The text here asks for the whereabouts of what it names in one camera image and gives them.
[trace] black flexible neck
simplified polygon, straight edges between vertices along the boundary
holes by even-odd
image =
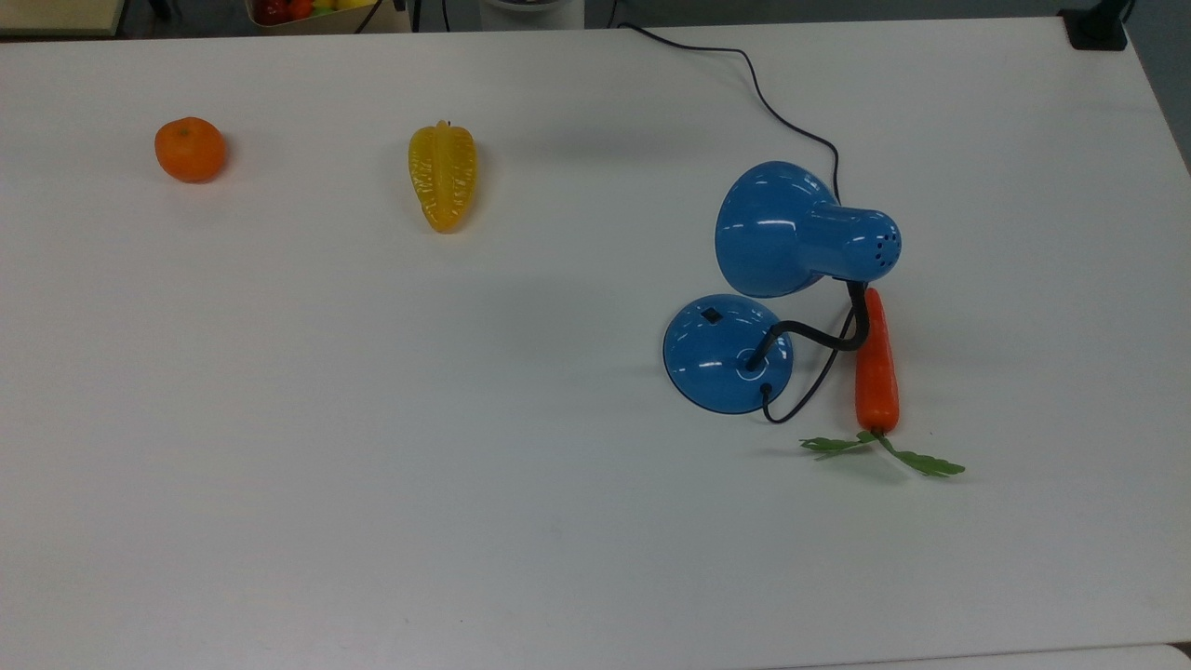
[[[744,370],[749,372],[756,370],[761,365],[761,362],[765,361],[766,355],[769,353],[773,344],[786,332],[802,334],[803,338],[837,352],[854,352],[859,350],[865,344],[865,340],[868,339],[868,306],[865,305],[865,289],[868,288],[868,283],[863,281],[847,281],[846,283],[848,284],[848,296],[852,298],[852,309],[856,314],[856,331],[852,333],[850,338],[846,340],[836,338],[835,334],[829,334],[798,320],[779,320],[765,333],[761,344],[753,352],[753,358],[748,359],[748,363],[744,364]]]

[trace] lamp base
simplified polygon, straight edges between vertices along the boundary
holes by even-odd
[[[699,298],[671,320],[662,340],[662,362],[674,388],[692,403],[719,414],[761,409],[761,387],[773,400],[794,369],[787,334],[774,343],[756,370],[746,363],[778,317],[756,300],[718,294]]]

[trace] orange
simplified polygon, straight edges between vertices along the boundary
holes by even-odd
[[[161,168],[181,181],[207,181],[219,174],[227,159],[227,144],[219,129],[195,117],[161,126],[154,149]]]

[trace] tomato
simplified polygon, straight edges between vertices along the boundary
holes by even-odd
[[[278,25],[291,20],[286,0],[256,0],[256,23]]]
[[[291,0],[289,17],[298,21],[314,12],[314,0]]]

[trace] blue lamp shade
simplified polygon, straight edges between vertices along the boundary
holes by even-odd
[[[813,174],[780,161],[737,179],[716,221],[719,269],[754,298],[793,293],[823,275],[873,281],[900,255],[893,219],[840,205]]]
[[[742,295],[707,295],[682,307],[666,328],[662,359],[674,387],[694,405],[721,414],[761,408],[761,387],[774,399],[790,383],[794,350],[782,334],[754,371],[744,365],[778,317]]]

